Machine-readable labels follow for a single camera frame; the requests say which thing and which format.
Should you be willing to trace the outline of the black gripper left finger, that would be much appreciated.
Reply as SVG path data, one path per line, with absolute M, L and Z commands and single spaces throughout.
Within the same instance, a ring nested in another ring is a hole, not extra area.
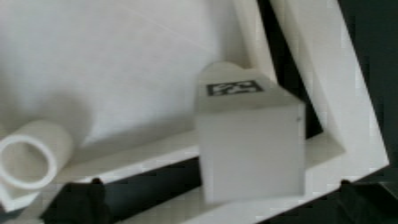
M 65 185 L 40 218 L 45 224 L 113 224 L 100 178 Z

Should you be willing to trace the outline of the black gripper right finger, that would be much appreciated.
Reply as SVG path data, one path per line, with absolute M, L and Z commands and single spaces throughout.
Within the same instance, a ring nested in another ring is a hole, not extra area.
M 398 192 L 384 182 L 342 181 L 336 221 L 338 224 L 398 224 Z

